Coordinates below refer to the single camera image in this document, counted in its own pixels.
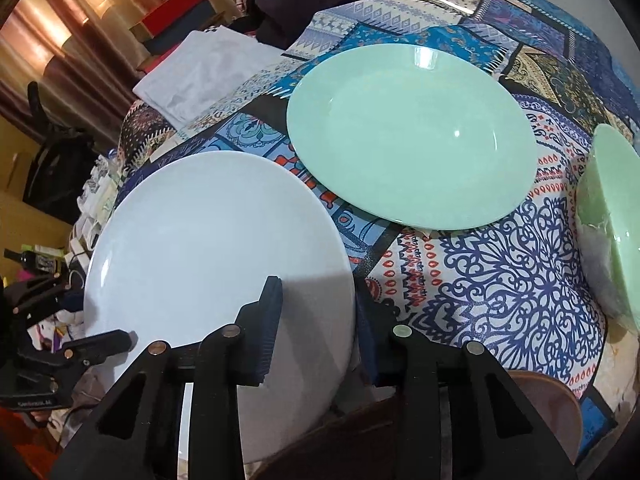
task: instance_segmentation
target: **patterned tablecloth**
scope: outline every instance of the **patterned tablecloth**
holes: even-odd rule
[[[306,171],[287,137],[289,96],[323,60],[375,43],[455,54],[513,95],[538,142],[535,184],[513,213],[465,232],[424,234],[360,211]],[[401,319],[435,341],[480,340],[505,367],[566,384],[582,405],[584,454],[635,403],[638,340],[615,326],[607,332],[585,282],[575,186],[597,124],[633,142],[639,98],[596,35],[546,0],[365,0],[318,12],[280,64],[176,132],[181,144],[133,173],[118,200],[192,153],[242,150],[274,160],[325,205],[353,272],[367,277],[377,301],[399,307]],[[437,154],[424,154],[427,170],[430,156]]]

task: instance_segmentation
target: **curtain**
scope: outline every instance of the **curtain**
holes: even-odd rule
[[[0,28],[0,114],[41,141],[26,100],[35,80],[53,121],[115,146],[149,55],[129,28],[162,1],[20,0]],[[237,15],[234,0],[210,1],[228,21]]]

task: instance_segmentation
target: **folded white cloth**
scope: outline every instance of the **folded white cloth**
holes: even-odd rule
[[[282,52],[226,27],[195,30],[133,92],[179,130]]]

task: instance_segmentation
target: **black clamp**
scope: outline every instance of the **black clamp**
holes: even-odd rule
[[[114,330],[36,350],[27,329],[60,310],[70,289],[60,274],[38,276],[2,290],[0,284],[0,406],[16,412],[56,410],[73,404],[72,391],[91,366],[127,352],[131,338]]]
[[[66,446],[50,480],[175,479],[182,398],[193,383],[189,478],[244,480],[238,385],[259,386],[271,366],[282,282],[202,342],[147,346]]]
[[[400,391],[396,480],[577,479],[552,431],[481,343],[431,342],[375,303],[362,279],[356,300],[363,366],[372,384]]]

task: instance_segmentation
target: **yellow wall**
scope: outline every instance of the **yellow wall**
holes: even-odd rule
[[[0,116],[0,276],[15,277],[19,264],[2,257],[22,244],[66,246],[71,226],[22,202],[25,170],[38,145]]]
[[[0,190],[22,198],[38,144],[0,116]]]

